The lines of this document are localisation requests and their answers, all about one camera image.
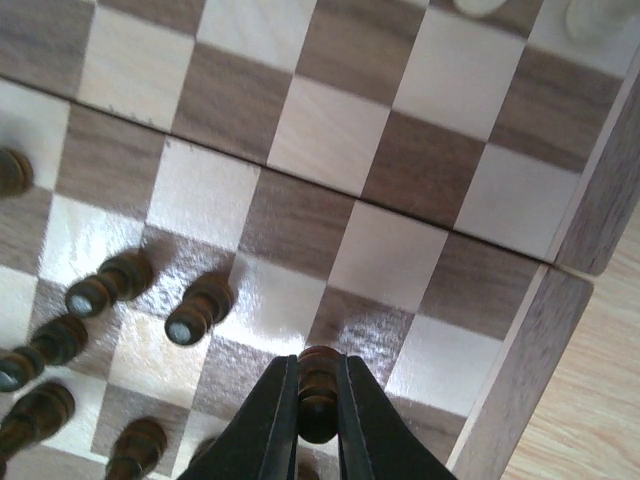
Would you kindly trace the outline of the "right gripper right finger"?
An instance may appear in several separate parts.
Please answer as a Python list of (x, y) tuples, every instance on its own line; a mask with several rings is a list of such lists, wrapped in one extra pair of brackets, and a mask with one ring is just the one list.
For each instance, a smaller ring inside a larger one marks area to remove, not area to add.
[(336, 365), (342, 479), (452, 479), (411, 433), (362, 358)]

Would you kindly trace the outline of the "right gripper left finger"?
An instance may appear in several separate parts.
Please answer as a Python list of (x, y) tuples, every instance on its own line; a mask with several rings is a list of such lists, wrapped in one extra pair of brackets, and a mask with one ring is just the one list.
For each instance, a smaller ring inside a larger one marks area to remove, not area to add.
[(226, 429), (182, 479), (294, 479), (298, 360), (274, 358)]

